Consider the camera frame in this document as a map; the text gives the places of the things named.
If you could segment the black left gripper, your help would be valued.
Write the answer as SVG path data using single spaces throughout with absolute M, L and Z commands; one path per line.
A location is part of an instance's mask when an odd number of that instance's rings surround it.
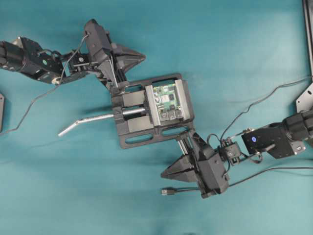
M 124 45 L 110 43 L 104 28 L 95 19 L 89 20 L 84 31 L 88 35 L 86 45 L 89 57 L 99 72 L 98 77 L 114 86 L 127 81 L 125 73 L 146 59 L 140 52 Z M 112 64 L 112 52 L 116 57 L 115 70 Z

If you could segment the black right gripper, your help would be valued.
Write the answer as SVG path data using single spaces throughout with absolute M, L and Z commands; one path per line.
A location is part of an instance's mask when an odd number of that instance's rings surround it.
M 161 178 L 198 183 L 203 199 L 224 193 L 229 176 L 219 152 L 196 132 L 188 135 L 185 131 L 177 135 L 176 141 L 182 155 L 161 173 Z

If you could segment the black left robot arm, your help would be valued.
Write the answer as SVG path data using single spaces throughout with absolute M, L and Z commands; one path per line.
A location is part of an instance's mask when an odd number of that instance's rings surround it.
M 80 49 L 67 54 L 43 49 L 37 42 L 18 37 L 0 43 L 0 67 L 19 72 L 40 82 L 69 83 L 94 74 L 109 89 L 125 84 L 126 72 L 146 56 L 121 44 L 113 43 L 110 34 L 95 19 L 84 26 L 83 42 L 88 52 Z

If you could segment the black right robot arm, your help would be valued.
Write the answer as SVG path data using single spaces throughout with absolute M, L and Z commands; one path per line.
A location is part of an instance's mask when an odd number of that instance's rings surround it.
M 303 111 L 281 122 L 271 123 L 258 129 L 247 129 L 241 134 L 249 152 L 245 159 L 269 153 L 276 159 L 297 155 L 305 150 L 304 141 L 313 137 L 313 112 Z M 242 162 L 240 147 L 231 138 L 222 141 L 217 148 L 204 141 L 194 129 L 176 138 L 182 156 L 165 169 L 165 179 L 195 182 L 202 198 L 224 193 L 229 187 L 229 175 L 224 163 L 236 165 Z

